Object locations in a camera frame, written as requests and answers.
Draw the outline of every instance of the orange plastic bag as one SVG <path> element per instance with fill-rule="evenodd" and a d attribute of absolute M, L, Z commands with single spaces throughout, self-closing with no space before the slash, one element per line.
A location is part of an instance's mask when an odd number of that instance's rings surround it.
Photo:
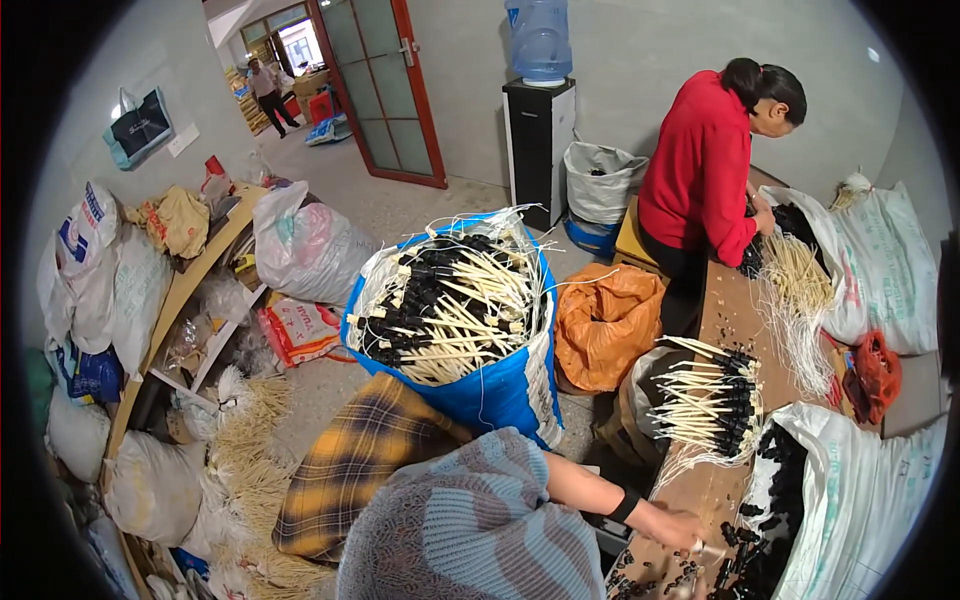
<path fill-rule="evenodd" d="M 591 263 L 560 287 L 555 355 L 570 383 L 592 392 L 616 390 L 634 362 L 660 336 L 660 278 L 637 267 Z"/>

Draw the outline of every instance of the woman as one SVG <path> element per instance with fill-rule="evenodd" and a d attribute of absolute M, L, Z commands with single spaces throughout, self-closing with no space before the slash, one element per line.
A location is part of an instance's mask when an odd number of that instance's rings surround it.
<path fill-rule="evenodd" d="M 390 477 L 350 528 L 337 598 L 600 600 L 600 551 L 579 511 L 670 548 L 706 534 L 695 515 L 657 508 L 507 427 Z M 694 598 L 706 596 L 698 582 Z"/>
<path fill-rule="evenodd" d="M 756 233 L 773 232 L 770 205 L 747 182 L 750 141 L 754 133 L 783 137 L 805 117 L 803 86 L 774 64 L 734 59 L 720 73 L 701 71 L 680 88 L 637 204 L 640 241 L 670 277 L 665 333 L 684 335 L 699 313 L 707 248 L 736 267 Z M 753 217 L 744 216 L 747 196 Z"/>

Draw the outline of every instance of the glass door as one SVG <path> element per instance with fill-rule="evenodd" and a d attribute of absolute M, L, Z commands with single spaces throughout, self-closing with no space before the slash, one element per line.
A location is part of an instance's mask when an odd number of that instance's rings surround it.
<path fill-rule="evenodd" d="M 370 174 L 446 188 L 406 0 L 308 6 Z"/>

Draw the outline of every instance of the plaid fabric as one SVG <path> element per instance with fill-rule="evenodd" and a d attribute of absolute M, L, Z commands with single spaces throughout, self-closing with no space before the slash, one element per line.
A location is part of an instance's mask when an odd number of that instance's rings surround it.
<path fill-rule="evenodd" d="M 338 563 L 353 521 L 398 468 L 442 456 L 471 440 L 466 428 L 379 372 L 313 444 L 276 519 L 280 552 Z"/>

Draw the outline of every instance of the hand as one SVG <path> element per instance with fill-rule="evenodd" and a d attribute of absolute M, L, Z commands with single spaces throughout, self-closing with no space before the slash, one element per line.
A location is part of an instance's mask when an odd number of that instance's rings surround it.
<path fill-rule="evenodd" d="M 669 511 L 647 504 L 642 522 L 634 527 L 645 538 L 669 548 L 690 551 L 698 541 L 707 538 L 707 530 L 700 518 L 688 511 Z"/>
<path fill-rule="evenodd" d="M 767 202 L 767 199 L 759 194 L 754 194 L 750 197 L 750 204 L 754 205 L 756 212 L 763 212 L 764 210 L 773 212 L 773 210 L 770 208 L 770 203 Z"/>
<path fill-rule="evenodd" d="M 756 215 L 751 217 L 756 221 L 756 232 L 760 235 L 770 235 L 774 232 L 774 225 L 777 220 L 774 218 L 774 211 L 768 205 L 766 210 L 757 210 Z"/>

